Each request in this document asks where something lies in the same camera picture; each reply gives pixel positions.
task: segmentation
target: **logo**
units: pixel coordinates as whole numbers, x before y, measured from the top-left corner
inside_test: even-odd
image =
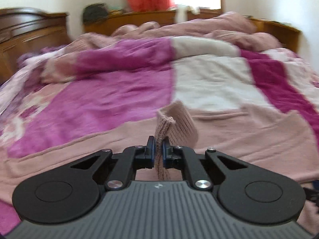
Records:
[[[164,187],[164,185],[159,183],[159,184],[156,184],[154,187],[157,189],[160,189],[160,188]]]

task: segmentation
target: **wooden dresser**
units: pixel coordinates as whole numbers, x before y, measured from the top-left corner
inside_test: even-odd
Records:
[[[45,47],[70,43],[66,13],[46,13],[34,8],[0,10],[0,83],[17,71],[17,59]]]

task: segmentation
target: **pink blanket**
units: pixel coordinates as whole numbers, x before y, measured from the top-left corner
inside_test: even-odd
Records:
[[[77,58],[68,61],[69,72],[78,81],[28,123],[25,135],[7,149],[8,157],[20,158],[127,121],[154,117],[171,101],[173,52],[167,38],[125,40],[72,56]]]
[[[0,183],[0,197],[10,202],[15,186],[28,177],[102,148],[121,152],[133,144],[144,144],[148,135],[154,132],[159,134],[159,130],[170,137],[173,145],[185,144],[185,139],[188,139],[197,153],[202,154],[208,146],[214,145],[221,152],[301,183],[319,177],[315,137],[307,121],[297,111],[283,114],[273,109],[245,105],[240,110],[227,112],[192,110],[188,118],[186,110],[177,103],[161,112],[165,115],[164,122],[156,118],[128,122],[112,131],[89,135],[23,159],[7,160],[0,172],[3,181]],[[300,158],[300,151],[304,151],[303,158]],[[170,175],[173,180],[181,178],[178,171],[170,171]],[[140,180],[156,178],[154,169],[141,170],[137,175]],[[310,231],[315,231],[315,226],[305,222],[304,214],[302,217],[299,222],[307,225]],[[14,218],[10,220],[12,224],[17,222]]]
[[[222,90],[221,99],[239,101],[238,95],[234,96],[234,92],[239,91],[238,94],[242,97],[248,95],[253,103],[261,97],[284,113],[297,110],[308,121],[319,141],[318,109],[309,101],[310,97],[302,95],[302,87],[298,90],[291,83],[307,84],[294,77],[290,80],[283,62],[271,60],[268,55],[240,51],[221,41],[195,39],[201,44],[198,46],[195,41],[185,38],[123,40],[104,49],[49,60],[47,71],[42,73],[43,79],[47,78],[48,82],[77,81],[59,84],[61,92],[49,91],[50,85],[57,85],[50,84],[39,91],[43,93],[40,98],[39,93],[28,95],[24,105],[31,107],[20,109],[11,116],[8,119],[10,124],[0,134],[4,138],[0,147],[1,160],[7,156],[28,157],[87,134],[116,128],[127,121],[154,117],[157,109],[171,102],[174,84],[183,78],[176,71],[178,66],[192,65],[192,73],[188,77],[191,75],[194,79],[185,82],[185,86],[193,85],[197,74],[201,74],[202,79],[211,78],[203,72],[209,54],[213,55],[210,63],[217,62],[212,67],[220,69],[220,72],[210,79],[210,86],[205,91],[207,94],[198,93],[190,98],[191,101],[205,100],[210,94],[218,95],[219,84],[223,82],[225,73],[230,72],[230,82],[236,81],[239,85],[233,91]],[[171,64],[173,59],[180,60]],[[56,64],[58,60],[66,67]],[[251,75],[253,81],[246,79],[247,75]],[[19,133],[21,130],[14,125],[23,121],[25,126]],[[5,220],[1,222],[1,231],[9,231],[10,224],[17,222],[14,210],[3,204],[0,214],[0,218]]]
[[[137,27],[125,25],[118,28],[115,38],[154,38],[165,36],[195,36],[230,42],[241,49],[261,52],[282,47],[280,42],[268,33],[255,33],[256,26],[238,13],[227,12],[212,19],[196,19],[184,23],[160,27],[156,22]]]

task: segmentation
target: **wooden headboard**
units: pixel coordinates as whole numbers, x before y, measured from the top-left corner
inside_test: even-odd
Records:
[[[17,71],[17,59],[28,52],[70,43],[66,13],[34,8],[0,10],[0,82]]]
[[[291,26],[267,20],[259,20],[250,18],[250,20],[256,25],[257,32],[266,32],[276,37],[283,47],[294,51],[299,50],[299,38],[301,31]]]

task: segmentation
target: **folded cloth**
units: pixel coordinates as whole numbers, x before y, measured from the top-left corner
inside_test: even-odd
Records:
[[[193,148],[197,143],[197,129],[191,115],[180,101],[157,112],[155,168],[159,180],[169,180],[168,171],[163,168],[161,154],[161,144],[165,137],[169,137],[170,144],[175,146]]]
[[[316,138],[308,122],[297,111],[283,114],[245,105],[239,112],[215,112],[204,117],[200,114],[193,119],[199,132],[197,153],[205,153],[210,141],[223,153],[299,183],[318,177]]]

